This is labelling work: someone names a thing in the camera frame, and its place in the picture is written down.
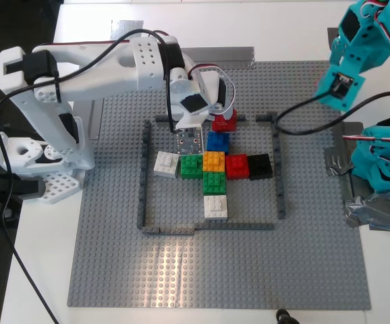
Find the gray tape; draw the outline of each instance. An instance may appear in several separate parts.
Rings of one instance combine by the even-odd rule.
[[[115,41],[119,37],[123,36],[125,33],[130,32],[131,30],[142,28],[143,25],[143,20],[111,20],[110,40]],[[139,36],[139,34],[134,34],[129,38]]]

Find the orange lego brick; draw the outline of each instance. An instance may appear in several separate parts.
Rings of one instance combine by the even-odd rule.
[[[225,172],[225,152],[204,152],[203,172]]]

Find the black lego brick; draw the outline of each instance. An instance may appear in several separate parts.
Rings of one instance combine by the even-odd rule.
[[[267,153],[248,156],[249,180],[269,179],[273,177],[270,157]]]

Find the white table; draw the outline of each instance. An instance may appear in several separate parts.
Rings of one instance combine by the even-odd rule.
[[[327,59],[327,27],[338,25],[350,3],[218,3],[160,5],[62,5],[56,42],[109,39],[111,20],[144,20],[166,30],[182,47],[255,46],[257,61]],[[358,101],[390,90],[390,59],[366,73]],[[354,116],[369,126],[390,117],[390,99]],[[274,310],[68,308],[67,292],[75,246],[79,192],[56,205],[24,203],[16,247],[61,324],[75,323],[275,323]],[[372,310],[292,311],[304,323],[390,323],[390,233],[361,227]],[[2,324],[51,323],[13,260]]]

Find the gray baseplate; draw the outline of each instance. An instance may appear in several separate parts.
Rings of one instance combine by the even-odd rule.
[[[326,68],[319,61],[258,62],[254,70],[229,70],[235,108],[247,119],[231,136],[231,152],[272,156],[269,127],[256,123],[256,115],[310,97]],[[155,123],[164,107],[162,91],[105,99],[96,167],[84,185],[68,306],[370,309],[359,231],[345,224],[339,180],[325,170],[331,131],[281,135],[285,219],[277,216],[275,179],[227,182],[229,222],[271,221],[274,230],[189,236],[138,230],[144,120],[151,122],[153,158],[158,150],[175,150],[173,136]],[[310,128],[337,116],[315,104],[284,125]],[[202,222],[199,197],[200,180],[151,176],[146,222],[182,228]]]

